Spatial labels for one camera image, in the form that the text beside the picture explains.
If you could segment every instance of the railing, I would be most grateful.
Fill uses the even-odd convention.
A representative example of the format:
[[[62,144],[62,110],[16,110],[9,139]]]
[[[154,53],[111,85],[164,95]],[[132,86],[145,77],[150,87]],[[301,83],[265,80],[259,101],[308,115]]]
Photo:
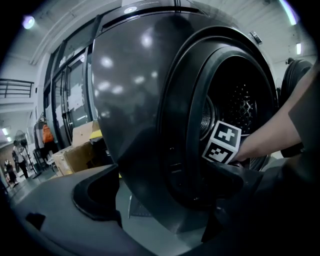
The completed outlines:
[[[34,82],[0,78],[1,98],[30,98]]]

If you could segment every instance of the human arm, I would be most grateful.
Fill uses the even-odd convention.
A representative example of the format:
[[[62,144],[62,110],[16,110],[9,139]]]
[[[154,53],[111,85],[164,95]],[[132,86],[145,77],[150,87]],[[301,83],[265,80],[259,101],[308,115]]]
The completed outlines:
[[[316,64],[300,79],[279,111],[243,141],[234,157],[235,161],[265,156],[301,142],[297,129],[289,116],[289,111],[312,84],[319,70],[320,65]]]

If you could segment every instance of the standing fan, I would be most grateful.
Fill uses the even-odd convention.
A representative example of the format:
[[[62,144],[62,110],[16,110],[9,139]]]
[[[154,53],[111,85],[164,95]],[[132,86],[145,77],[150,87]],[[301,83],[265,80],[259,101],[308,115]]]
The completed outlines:
[[[28,156],[31,167],[35,173],[35,176],[33,177],[33,179],[35,179],[36,177],[38,177],[41,174],[41,172],[38,172],[38,173],[36,172],[34,165],[32,164],[32,161],[30,160],[30,156],[28,154],[28,141],[27,141],[25,133],[22,130],[18,130],[15,134],[15,140],[19,143],[19,145],[17,147],[23,147],[25,149],[26,155]]]

